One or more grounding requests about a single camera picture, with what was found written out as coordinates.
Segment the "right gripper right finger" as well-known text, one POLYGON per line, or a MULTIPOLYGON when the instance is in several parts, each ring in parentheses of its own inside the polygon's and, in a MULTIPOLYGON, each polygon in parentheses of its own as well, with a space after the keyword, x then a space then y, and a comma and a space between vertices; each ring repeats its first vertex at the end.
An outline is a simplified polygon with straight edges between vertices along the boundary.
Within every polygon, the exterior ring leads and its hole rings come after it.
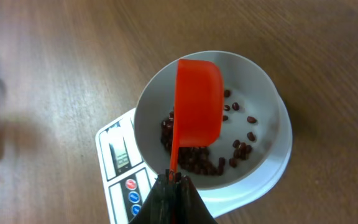
POLYGON ((183 176, 177 187, 177 198, 174 206, 176 224, 217 224, 190 177, 183 176))

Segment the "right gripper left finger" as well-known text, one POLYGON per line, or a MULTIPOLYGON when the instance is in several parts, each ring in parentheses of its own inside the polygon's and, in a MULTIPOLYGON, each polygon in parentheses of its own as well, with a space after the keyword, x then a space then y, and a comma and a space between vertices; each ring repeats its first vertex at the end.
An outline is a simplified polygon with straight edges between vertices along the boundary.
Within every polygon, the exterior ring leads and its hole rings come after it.
POLYGON ((172 224, 176 203, 174 172, 159 174, 140 212, 129 224, 172 224))

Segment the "orange measuring scoop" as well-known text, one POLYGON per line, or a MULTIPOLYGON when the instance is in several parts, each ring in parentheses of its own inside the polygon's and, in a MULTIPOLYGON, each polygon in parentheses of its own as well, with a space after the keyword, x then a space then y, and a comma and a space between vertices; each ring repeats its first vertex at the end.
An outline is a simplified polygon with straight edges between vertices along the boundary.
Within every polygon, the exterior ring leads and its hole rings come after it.
POLYGON ((209 146, 223 123, 224 84, 217 65, 179 59, 175 82, 173 142, 170 170, 177 171, 181 147, 209 146))

